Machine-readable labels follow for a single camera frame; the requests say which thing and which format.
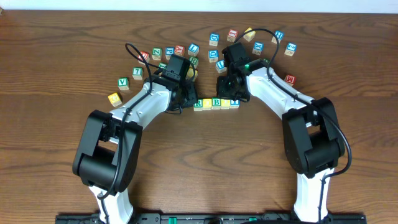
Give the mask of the green B block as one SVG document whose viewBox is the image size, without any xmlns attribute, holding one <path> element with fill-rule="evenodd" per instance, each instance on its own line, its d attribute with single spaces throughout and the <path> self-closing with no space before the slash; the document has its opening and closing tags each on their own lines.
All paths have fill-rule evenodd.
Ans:
<svg viewBox="0 0 398 224">
<path fill-rule="evenodd" d="M 221 109 L 221 100 L 219 98 L 211 99 L 211 109 L 220 110 Z"/>
</svg>

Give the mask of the green Z block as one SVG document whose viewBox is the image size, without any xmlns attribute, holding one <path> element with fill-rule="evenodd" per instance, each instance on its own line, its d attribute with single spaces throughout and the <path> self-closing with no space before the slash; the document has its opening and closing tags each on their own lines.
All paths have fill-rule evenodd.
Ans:
<svg viewBox="0 0 398 224">
<path fill-rule="evenodd" d="M 154 47 L 152 49 L 152 58 L 153 60 L 162 60 L 162 48 Z"/>
</svg>

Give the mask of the red U block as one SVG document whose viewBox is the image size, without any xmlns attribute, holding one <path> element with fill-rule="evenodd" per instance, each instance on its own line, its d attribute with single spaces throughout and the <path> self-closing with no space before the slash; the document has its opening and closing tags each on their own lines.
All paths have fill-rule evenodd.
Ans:
<svg viewBox="0 0 398 224">
<path fill-rule="evenodd" d="M 150 62 L 150 54 L 147 52 L 140 51 L 140 55 L 138 56 L 138 61 L 141 64 L 149 63 Z"/>
</svg>

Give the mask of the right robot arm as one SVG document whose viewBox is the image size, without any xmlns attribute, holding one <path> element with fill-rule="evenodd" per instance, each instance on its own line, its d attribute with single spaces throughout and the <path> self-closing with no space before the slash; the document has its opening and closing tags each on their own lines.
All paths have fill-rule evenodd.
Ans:
<svg viewBox="0 0 398 224">
<path fill-rule="evenodd" d="M 331 175 L 345 153 L 333 103 L 315 100 L 283 81 L 264 59 L 224 62 L 217 96 L 248 101 L 255 96 L 281 120 L 286 158 L 297 173 L 294 213 L 302 222 L 325 222 Z"/>
</svg>

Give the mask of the yellow O block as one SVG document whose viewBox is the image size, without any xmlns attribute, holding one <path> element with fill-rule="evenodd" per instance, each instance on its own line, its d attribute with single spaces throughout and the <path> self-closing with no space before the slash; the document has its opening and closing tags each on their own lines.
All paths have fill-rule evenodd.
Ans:
<svg viewBox="0 0 398 224">
<path fill-rule="evenodd" d="M 202 99 L 202 108 L 203 108 L 203 111 L 206 111 L 206 110 L 212 110 L 212 99 L 211 98 L 205 98 L 205 99 Z"/>
</svg>

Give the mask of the green V block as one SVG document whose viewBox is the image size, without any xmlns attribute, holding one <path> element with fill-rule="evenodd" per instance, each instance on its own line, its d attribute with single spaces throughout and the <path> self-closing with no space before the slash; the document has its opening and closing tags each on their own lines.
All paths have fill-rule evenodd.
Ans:
<svg viewBox="0 0 398 224">
<path fill-rule="evenodd" d="M 129 80 L 126 77 L 118 79 L 118 88 L 122 91 L 129 90 Z"/>
</svg>

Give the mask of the blue T block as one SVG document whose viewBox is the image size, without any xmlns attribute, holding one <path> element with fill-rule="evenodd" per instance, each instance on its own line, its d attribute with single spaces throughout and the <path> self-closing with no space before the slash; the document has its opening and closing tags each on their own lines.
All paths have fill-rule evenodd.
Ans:
<svg viewBox="0 0 398 224">
<path fill-rule="evenodd" d="M 231 109 L 239 108 L 239 106 L 240 106 L 240 101 L 239 100 L 231 100 L 230 101 L 230 108 Z"/>
</svg>

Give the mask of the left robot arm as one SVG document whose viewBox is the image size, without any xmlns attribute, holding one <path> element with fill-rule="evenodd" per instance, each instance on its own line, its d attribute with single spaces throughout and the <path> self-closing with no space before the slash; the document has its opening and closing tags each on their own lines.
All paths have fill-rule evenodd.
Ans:
<svg viewBox="0 0 398 224">
<path fill-rule="evenodd" d="M 158 114 L 189 108 L 197 99 L 194 82 L 156 75 L 146 79 L 142 90 L 125 105 L 109 113 L 90 113 L 72 171 L 95 195 L 102 223 L 128 223 L 134 213 L 127 187 L 137 167 L 145 127 Z"/>
</svg>

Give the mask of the blue 2 block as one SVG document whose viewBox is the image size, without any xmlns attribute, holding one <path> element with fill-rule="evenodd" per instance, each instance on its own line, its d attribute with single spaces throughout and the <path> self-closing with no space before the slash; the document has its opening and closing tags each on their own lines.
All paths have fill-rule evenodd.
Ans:
<svg viewBox="0 0 398 224">
<path fill-rule="evenodd" d="M 294 53 L 296 52 L 296 49 L 297 49 L 297 45 L 289 42 L 286 46 L 284 54 L 288 55 L 288 56 L 293 56 Z"/>
</svg>

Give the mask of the red A block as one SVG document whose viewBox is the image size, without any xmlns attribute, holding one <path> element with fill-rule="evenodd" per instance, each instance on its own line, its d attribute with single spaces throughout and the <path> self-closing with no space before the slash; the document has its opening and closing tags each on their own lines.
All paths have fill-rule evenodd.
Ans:
<svg viewBox="0 0 398 224">
<path fill-rule="evenodd" d="M 174 54 L 183 57 L 185 55 L 185 47 L 182 45 L 176 45 L 174 48 Z"/>
</svg>

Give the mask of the green 7 block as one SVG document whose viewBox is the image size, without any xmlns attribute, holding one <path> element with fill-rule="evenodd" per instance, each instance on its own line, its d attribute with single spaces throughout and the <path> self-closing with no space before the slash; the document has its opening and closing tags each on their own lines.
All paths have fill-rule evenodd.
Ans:
<svg viewBox="0 0 398 224">
<path fill-rule="evenodd" d="M 142 80 L 143 79 L 143 68 L 142 67 L 134 67 L 132 69 L 132 77 L 135 80 Z"/>
</svg>

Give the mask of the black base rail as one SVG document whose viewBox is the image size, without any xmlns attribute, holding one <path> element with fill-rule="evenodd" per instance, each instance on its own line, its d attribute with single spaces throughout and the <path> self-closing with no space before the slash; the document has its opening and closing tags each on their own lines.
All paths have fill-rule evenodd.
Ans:
<svg viewBox="0 0 398 224">
<path fill-rule="evenodd" d="M 56 224 L 95 224 L 101 223 L 98 214 L 57 215 Z M 161 215 L 142 213 L 134 215 L 129 223 L 133 224 L 240 224 L 240 223 L 300 223 L 293 214 L 269 212 L 263 215 Z"/>
</svg>

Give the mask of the red I block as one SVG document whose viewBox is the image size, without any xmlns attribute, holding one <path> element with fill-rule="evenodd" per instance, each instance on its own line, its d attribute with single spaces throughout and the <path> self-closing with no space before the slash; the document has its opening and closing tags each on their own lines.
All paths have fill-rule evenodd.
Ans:
<svg viewBox="0 0 398 224">
<path fill-rule="evenodd" d="M 237 36 L 238 36 L 238 31 L 234 30 L 234 29 L 230 29 L 228 31 L 227 41 L 228 42 L 234 42 L 236 40 Z"/>
</svg>

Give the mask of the green r block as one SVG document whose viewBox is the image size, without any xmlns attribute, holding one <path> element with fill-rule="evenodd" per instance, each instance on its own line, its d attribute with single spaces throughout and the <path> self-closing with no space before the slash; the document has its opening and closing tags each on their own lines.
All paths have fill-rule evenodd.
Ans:
<svg viewBox="0 0 398 224">
<path fill-rule="evenodd" d="M 196 57 L 190 57 L 189 60 L 191 61 L 191 63 L 193 64 L 193 66 L 194 66 L 195 68 L 197 68 L 197 66 L 198 66 L 198 58 L 196 58 Z"/>
<path fill-rule="evenodd" d="M 202 111 L 203 110 L 203 100 L 199 99 L 194 105 L 193 105 L 193 110 L 194 111 Z"/>
</svg>

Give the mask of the blue D block upper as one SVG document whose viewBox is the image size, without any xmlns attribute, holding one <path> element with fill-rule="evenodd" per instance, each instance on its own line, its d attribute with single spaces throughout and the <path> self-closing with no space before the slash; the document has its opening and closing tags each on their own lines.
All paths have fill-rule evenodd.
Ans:
<svg viewBox="0 0 398 224">
<path fill-rule="evenodd" d="M 210 38 L 209 38 L 209 45 L 210 46 L 214 46 L 217 47 L 218 46 L 218 42 L 220 39 L 220 35 L 217 33 L 211 33 L 210 34 Z"/>
</svg>

